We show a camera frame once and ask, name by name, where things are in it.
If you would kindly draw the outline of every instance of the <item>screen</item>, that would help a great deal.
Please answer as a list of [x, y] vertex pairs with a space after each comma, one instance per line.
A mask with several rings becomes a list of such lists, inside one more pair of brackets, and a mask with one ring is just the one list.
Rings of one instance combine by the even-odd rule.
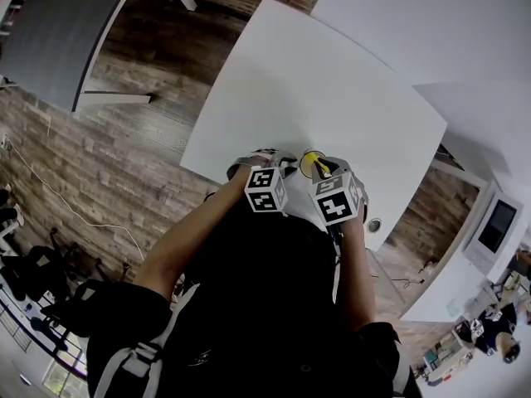
[[503, 201], [498, 201], [492, 215], [480, 235], [480, 243], [496, 253], [504, 241], [507, 230], [516, 215], [516, 210]]

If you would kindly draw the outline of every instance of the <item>hand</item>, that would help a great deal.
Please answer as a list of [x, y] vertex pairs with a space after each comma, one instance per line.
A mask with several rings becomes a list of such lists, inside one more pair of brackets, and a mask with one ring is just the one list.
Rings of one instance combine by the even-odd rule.
[[249, 165], [240, 165], [240, 167], [236, 171], [236, 174], [234, 174], [234, 177], [229, 182], [232, 184], [236, 184], [237, 186], [243, 189], [247, 184], [247, 179], [249, 178], [250, 174], [251, 167]]
[[354, 235], [358, 240], [365, 241], [365, 228], [363, 227], [363, 216], [365, 215], [365, 201], [361, 197], [358, 205], [358, 216], [346, 220], [341, 225], [341, 232], [344, 235]]

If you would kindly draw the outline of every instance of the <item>yellow object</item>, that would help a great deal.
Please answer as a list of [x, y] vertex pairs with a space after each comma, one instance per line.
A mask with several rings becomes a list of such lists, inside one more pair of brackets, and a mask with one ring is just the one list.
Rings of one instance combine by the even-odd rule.
[[309, 149], [305, 152], [303, 157], [300, 159], [300, 171], [307, 177], [312, 177], [312, 164], [318, 163], [324, 170], [324, 172], [330, 174], [330, 170], [326, 165], [323, 165], [319, 158], [324, 158], [324, 153], [319, 152], [318, 150]]

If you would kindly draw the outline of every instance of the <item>white cable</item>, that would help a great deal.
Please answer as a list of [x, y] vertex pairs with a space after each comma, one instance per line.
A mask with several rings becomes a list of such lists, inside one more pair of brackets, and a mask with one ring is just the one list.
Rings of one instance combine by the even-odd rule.
[[142, 260], [144, 260], [144, 255], [142, 255], [142, 250], [140, 250], [140, 246], [139, 244], [136, 242], [136, 240], [134, 239], [133, 235], [131, 234], [131, 232], [126, 228], [126, 227], [123, 227], [123, 226], [113, 226], [111, 224], [90, 224], [85, 218], [83, 218], [80, 214], [78, 214], [76, 211], [74, 211], [74, 209], [70, 206], [70, 204], [65, 200], [65, 198], [58, 192], [56, 192], [55, 190], [53, 190], [53, 187], [50, 186], [47, 182], [45, 182], [41, 177], [39, 177], [39, 174], [37, 174], [35, 172], [35, 170], [30, 167], [30, 164], [26, 162], [26, 159], [24, 159], [24, 157], [17, 151], [17, 149], [15, 148], [13, 142], [11, 141], [11, 139], [9, 139], [9, 142], [11, 143], [11, 146], [12, 146], [12, 149], [17, 152], [17, 155], [20, 157], [20, 159], [26, 164], [26, 166], [28, 168], [30, 168], [30, 170], [37, 176], [37, 178], [39, 180], [42, 181], [43, 184], [45, 184], [46, 186], [48, 186], [48, 188], [54, 192], [58, 197], [60, 197], [62, 199], [62, 201], [66, 204], [66, 206], [68, 206], [68, 209], [70, 209], [72, 212], [74, 212], [74, 214], [76, 214], [81, 220], [83, 220], [83, 222], [88, 225], [89, 227], [112, 227], [112, 228], [115, 228], [115, 229], [123, 229], [125, 231], [127, 231], [127, 233], [129, 234], [129, 236], [131, 237], [132, 241], [134, 242], [134, 244], [136, 245], [137, 249], [139, 250], [139, 253], [140, 253], [140, 258], [142, 258]]

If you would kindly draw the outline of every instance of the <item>white table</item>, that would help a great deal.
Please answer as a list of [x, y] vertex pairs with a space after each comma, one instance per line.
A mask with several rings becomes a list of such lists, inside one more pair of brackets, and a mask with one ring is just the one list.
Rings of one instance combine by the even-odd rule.
[[[181, 164], [215, 182], [257, 148], [347, 159], [365, 183], [377, 250], [412, 199], [446, 128], [392, 70], [333, 29], [264, 0], [212, 87]], [[300, 172], [286, 212], [323, 228]]]

